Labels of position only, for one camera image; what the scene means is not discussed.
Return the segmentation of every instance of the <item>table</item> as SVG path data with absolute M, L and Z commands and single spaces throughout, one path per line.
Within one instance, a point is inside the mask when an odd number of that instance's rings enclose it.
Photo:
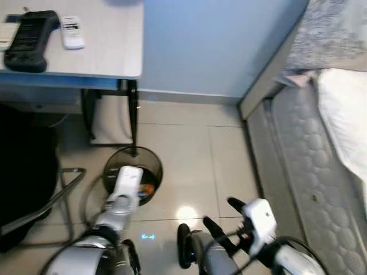
M 23 7 L 30 11 L 54 10 L 59 17 L 78 16 L 85 48 L 65 50 L 60 30 L 55 30 L 44 54 L 48 62 L 46 71 L 41 74 L 11 72 L 1 62 L 0 85 L 80 88 L 83 118 L 92 140 L 98 139 L 92 130 L 96 99 L 102 95 L 128 96 L 131 139 L 136 144 L 137 79 L 142 74 L 143 58 L 143 0 L 3 0 L 0 18 L 22 14 Z

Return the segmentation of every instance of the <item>quilted mattress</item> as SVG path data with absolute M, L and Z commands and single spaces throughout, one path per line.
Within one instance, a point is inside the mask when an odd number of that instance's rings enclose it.
M 363 202 L 330 143 L 314 88 L 284 88 L 271 101 L 270 114 L 282 155 L 279 161 L 308 244 L 330 274 L 366 275 Z

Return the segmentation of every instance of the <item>black device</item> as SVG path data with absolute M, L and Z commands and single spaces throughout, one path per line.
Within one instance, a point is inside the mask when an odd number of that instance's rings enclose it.
M 5 51 L 4 64 L 11 70 L 41 73 L 47 67 L 43 53 L 50 33 L 60 26 L 53 10 L 27 12 L 19 18 L 20 26 L 10 48 Z

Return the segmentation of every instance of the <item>floor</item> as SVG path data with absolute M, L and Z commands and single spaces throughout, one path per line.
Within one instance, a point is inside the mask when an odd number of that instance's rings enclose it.
M 99 180 L 106 161 L 117 148 L 90 146 L 78 117 L 66 120 L 59 130 L 63 166 L 87 169 L 86 177 L 69 197 L 78 236 L 85 230 L 79 213 L 83 194 L 94 180 Z M 138 145 L 153 150 L 164 169 L 157 194 L 134 213 L 126 232 L 135 242 L 142 274 L 198 274 L 196 265 L 187 270 L 178 265 L 178 225 L 185 222 L 192 229 L 204 229 L 201 217 L 207 215 L 224 231 L 232 231 L 241 218 L 228 206 L 226 198 L 250 201 L 258 196 L 237 109 L 227 105 L 141 101 Z M 106 195 L 102 184 L 97 184 L 87 203 L 88 216 L 100 210 Z M 142 238 L 143 234 L 155 238 Z M 66 236 L 63 212 L 55 207 L 47 219 L 32 229 L 26 241 L 54 241 Z M 38 274 L 58 249 L 13 249 L 0 256 L 0 274 Z M 246 260 L 244 253 L 236 256 L 239 264 Z M 245 274 L 270 273 L 255 262 Z

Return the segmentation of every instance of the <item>white remote control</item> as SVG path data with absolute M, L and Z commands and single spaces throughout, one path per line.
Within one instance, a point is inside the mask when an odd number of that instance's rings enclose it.
M 0 51 L 8 50 L 18 27 L 18 23 L 0 23 Z
M 64 16 L 61 18 L 61 35 L 64 47 L 67 50 L 84 48 L 84 38 L 81 31 L 80 19 L 77 16 Z

